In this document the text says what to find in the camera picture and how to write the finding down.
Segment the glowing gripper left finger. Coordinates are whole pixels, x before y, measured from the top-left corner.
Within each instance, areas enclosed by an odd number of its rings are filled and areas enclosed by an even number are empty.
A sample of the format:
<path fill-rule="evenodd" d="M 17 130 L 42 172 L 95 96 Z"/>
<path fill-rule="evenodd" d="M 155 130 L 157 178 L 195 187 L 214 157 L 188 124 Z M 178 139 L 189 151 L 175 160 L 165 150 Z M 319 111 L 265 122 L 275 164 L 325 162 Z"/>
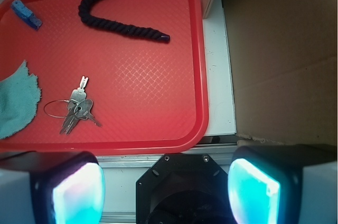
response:
<path fill-rule="evenodd" d="M 1 153 L 1 223 L 99 223 L 104 200 L 90 152 Z"/>

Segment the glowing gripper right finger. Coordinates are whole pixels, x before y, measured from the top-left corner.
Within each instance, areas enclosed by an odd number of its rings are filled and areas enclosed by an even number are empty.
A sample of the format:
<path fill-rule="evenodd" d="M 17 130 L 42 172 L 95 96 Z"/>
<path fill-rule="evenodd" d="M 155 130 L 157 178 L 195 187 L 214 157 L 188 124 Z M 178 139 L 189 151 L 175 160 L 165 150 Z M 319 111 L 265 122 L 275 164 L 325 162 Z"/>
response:
<path fill-rule="evenodd" d="M 337 148 L 240 146 L 228 196 L 236 223 L 337 223 Z"/>

